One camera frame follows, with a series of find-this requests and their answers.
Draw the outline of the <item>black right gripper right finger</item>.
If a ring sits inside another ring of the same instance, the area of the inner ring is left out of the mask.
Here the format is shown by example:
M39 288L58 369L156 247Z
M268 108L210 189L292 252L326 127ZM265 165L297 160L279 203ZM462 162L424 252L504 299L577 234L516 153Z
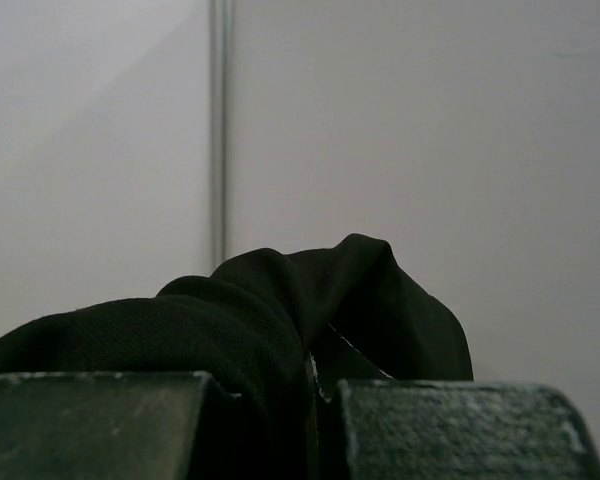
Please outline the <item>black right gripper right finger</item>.
M600 479L586 423L537 384L398 381L314 354L323 479Z

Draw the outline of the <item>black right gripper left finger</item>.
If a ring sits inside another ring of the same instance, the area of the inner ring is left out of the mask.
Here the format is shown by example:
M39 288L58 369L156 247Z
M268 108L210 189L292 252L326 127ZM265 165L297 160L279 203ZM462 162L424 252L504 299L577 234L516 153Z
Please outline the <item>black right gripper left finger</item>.
M0 375L0 479L235 479L238 427L203 373Z

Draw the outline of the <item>black trousers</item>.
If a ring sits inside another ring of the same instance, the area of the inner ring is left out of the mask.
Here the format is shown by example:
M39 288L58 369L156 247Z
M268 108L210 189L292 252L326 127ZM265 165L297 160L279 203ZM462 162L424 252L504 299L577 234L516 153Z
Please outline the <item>black trousers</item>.
M245 407L259 476L301 479L306 363L329 330L399 380L473 377L454 314L400 268L389 243L361 234L330 249L254 250L152 298L29 322L0 338L0 374L210 373Z

